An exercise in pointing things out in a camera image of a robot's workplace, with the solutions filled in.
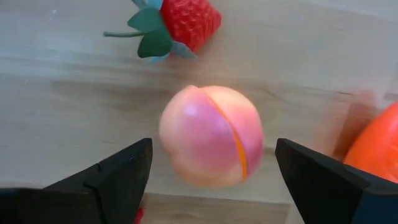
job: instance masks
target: toy fruit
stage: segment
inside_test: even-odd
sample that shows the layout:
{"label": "toy fruit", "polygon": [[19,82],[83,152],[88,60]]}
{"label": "toy fruit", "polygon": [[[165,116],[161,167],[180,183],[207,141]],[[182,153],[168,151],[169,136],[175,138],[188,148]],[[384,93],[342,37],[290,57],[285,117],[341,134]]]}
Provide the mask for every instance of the toy fruit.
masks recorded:
{"label": "toy fruit", "polygon": [[165,108],[159,134],[176,173],[199,187],[243,182],[261,161],[260,117],[245,96],[230,88],[184,88]]}
{"label": "toy fruit", "polygon": [[398,184],[398,103],[371,122],[344,163]]}
{"label": "toy fruit", "polygon": [[140,9],[128,22],[138,32],[105,32],[106,37],[143,36],[141,58],[166,58],[170,54],[193,58],[194,52],[217,31],[221,14],[208,0],[132,0]]}

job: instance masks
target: black plastic tool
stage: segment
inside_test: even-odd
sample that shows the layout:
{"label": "black plastic tool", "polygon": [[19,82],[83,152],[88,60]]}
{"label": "black plastic tool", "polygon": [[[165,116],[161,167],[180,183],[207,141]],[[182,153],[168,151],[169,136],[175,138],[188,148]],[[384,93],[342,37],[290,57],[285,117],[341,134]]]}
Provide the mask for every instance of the black plastic tool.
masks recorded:
{"label": "black plastic tool", "polygon": [[275,154],[306,224],[398,223],[398,184],[287,139]]}
{"label": "black plastic tool", "polygon": [[0,189],[2,224],[133,224],[152,164],[152,140],[44,189]]}

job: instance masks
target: toy peach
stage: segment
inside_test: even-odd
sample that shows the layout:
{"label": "toy peach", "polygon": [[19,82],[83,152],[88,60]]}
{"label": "toy peach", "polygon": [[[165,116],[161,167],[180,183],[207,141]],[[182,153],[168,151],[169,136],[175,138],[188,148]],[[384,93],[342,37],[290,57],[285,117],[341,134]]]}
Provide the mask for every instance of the toy peach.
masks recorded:
{"label": "toy peach", "polygon": [[230,88],[184,88],[166,106],[159,134],[176,173],[199,187],[244,182],[261,161],[264,135],[258,112]]}

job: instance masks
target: toy orange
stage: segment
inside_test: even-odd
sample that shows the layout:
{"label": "toy orange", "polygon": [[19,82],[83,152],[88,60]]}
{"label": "toy orange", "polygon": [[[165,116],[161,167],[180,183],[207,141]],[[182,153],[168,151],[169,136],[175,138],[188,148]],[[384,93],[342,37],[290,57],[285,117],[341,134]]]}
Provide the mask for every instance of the toy orange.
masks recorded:
{"label": "toy orange", "polygon": [[363,131],[344,163],[398,183],[398,102]]}

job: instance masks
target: red toy strawberry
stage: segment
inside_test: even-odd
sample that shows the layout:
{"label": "red toy strawberry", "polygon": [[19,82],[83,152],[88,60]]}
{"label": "red toy strawberry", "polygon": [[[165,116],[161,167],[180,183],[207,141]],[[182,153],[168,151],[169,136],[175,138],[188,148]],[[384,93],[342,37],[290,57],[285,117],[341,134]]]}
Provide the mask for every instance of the red toy strawberry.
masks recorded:
{"label": "red toy strawberry", "polygon": [[138,48],[141,58],[162,59],[170,54],[193,58],[194,52],[217,31],[221,14],[208,0],[132,0],[140,9],[128,26],[138,32],[111,33],[106,37],[143,36]]}

